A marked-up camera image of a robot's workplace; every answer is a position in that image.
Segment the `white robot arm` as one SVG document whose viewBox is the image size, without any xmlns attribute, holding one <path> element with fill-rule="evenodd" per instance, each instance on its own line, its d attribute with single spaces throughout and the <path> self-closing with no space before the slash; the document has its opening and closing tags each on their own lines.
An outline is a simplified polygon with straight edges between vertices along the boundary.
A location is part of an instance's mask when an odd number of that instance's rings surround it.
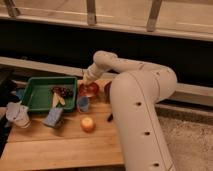
<svg viewBox="0 0 213 171">
<path fill-rule="evenodd" d="M 118 73 L 111 83 L 110 104 L 126 171 L 176 171 L 155 110 L 156 103 L 175 92 L 175 72 L 167 66 L 97 51 L 83 82 L 89 84 L 109 70 Z"/>
</svg>

